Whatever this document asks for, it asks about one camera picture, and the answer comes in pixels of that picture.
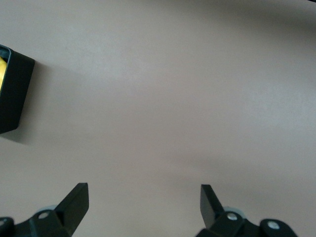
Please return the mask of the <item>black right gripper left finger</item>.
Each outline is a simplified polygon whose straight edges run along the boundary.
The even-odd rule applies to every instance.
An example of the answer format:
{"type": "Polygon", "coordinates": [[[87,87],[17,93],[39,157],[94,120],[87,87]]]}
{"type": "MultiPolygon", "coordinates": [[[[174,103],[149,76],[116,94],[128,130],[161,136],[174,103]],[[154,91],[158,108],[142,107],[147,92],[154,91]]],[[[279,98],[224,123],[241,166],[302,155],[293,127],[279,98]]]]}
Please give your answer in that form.
{"type": "Polygon", "coordinates": [[[71,237],[88,211],[88,184],[78,183],[56,206],[43,208],[29,219],[14,223],[0,218],[2,237],[71,237]]]}

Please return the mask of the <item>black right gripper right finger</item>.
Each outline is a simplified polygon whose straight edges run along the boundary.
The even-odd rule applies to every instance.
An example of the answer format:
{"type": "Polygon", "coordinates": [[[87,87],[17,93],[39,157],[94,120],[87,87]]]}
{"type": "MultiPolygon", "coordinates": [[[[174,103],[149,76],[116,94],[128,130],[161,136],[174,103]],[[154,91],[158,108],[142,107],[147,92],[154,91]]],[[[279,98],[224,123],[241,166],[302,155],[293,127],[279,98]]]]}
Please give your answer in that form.
{"type": "Polygon", "coordinates": [[[198,237],[295,237],[285,222],[263,219],[257,226],[236,208],[224,208],[210,185],[201,185],[200,212],[205,224],[198,237]]]}

